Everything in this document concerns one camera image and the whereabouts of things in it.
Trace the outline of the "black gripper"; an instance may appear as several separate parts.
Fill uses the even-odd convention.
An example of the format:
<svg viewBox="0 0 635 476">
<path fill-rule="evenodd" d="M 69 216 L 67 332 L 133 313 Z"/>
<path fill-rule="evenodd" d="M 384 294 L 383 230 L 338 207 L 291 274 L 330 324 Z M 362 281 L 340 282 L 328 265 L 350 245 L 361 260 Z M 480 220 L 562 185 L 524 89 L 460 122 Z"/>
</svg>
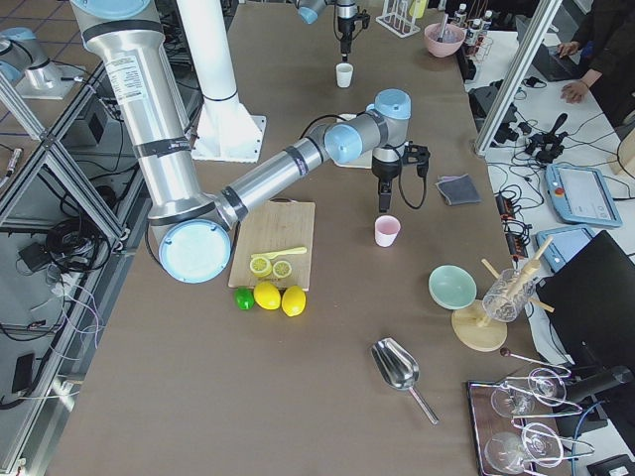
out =
<svg viewBox="0 0 635 476">
<path fill-rule="evenodd" d="M 400 174 L 401 157 L 394 149 L 375 148 L 372 151 L 371 172 L 378 180 L 378 210 L 388 212 L 391 206 L 393 180 Z"/>
<path fill-rule="evenodd" d="M 356 3 L 336 3 L 335 4 L 335 27 L 336 36 L 339 39 L 341 61 L 349 62 L 351 53 L 351 40 L 355 30 L 358 6 Z"/>
</svg>

